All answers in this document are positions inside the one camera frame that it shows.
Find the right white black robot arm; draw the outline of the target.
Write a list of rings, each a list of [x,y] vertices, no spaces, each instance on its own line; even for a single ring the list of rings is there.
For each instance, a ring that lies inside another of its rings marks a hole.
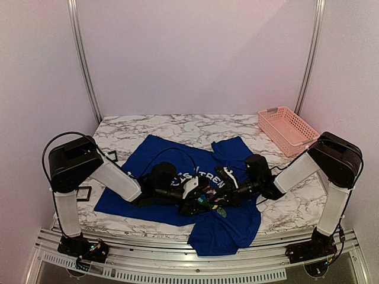
[[[326,194],[326,203],[315,228],[318,236],[307,243],[306,253],[318,258],[328,250],[326,237],[330,237],[341,223],[363,168],[364,159],[359,147],[326,131],[276,175],[269,169],[266,158],[258,154],[245,160],[248,176],[245,182],[238,181],[227,167],[217,167],[216,170],[225,180],[224,196],[232,205],[257,193],[276,201],[307,179],[316,177]]]

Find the blue printed t-shirt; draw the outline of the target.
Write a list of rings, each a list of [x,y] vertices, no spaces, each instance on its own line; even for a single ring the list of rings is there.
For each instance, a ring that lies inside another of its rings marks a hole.
[[[202,150],[163,138],[148,135],[122,165],[125,172],[142,178],[152,172],[154,166],[168,162],[176,167],[178,177],[171,184],[178,186],[192,178],[194,173],[207,178],[211,193],[226,188],[226,183],[216,173],[217,166],[232,171],[236,180],[245,182],[248,176],[243,169],[244,160],[253,153],[241,137],[233,137],[211,144],[211,150]],[[257,196],[248,197],[241,206],[225,206],[213,209],[195,201],[201,213],[180,212],[180,205],[156,201],[138,208],[109,188],[105,188],[94,210],[105,214],[130,217],[138,220],[161,222],[174,226],[192,225],[188,244],[201,257],[228,256],[238,249],[247,248],[255,239],[261,224],[261,213],[256,206]]]

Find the silver round brooch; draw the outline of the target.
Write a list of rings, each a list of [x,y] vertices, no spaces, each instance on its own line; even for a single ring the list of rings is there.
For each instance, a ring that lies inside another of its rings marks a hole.
[[[217,212],[219,215],[221,215],[223,218],[226,218],[226,217],[227,217],[227,212],[226,212],[226,210],[225,210],[224,208],[222,208],[222,207],[218,207],[218,208],[216,209],[216,212]]]

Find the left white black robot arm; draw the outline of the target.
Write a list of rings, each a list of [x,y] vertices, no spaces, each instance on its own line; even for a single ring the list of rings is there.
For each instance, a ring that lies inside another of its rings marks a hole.
[[[172,181],[179,178],[177,169],[172,163],[162,162],[147,166],[139,177],[132,177],[87,135],[43,153],[42,160],[49,163],[44,171],[53,192],[57,221],[66,239],[65,247],[76,257],[88,252],[79,222],[78,192],[91,193],[92,180],[137,208],[163,202],[176,205],[179,215],[185,217],[208,211],[198,201],[202,194],[198,175],[174,186]]]

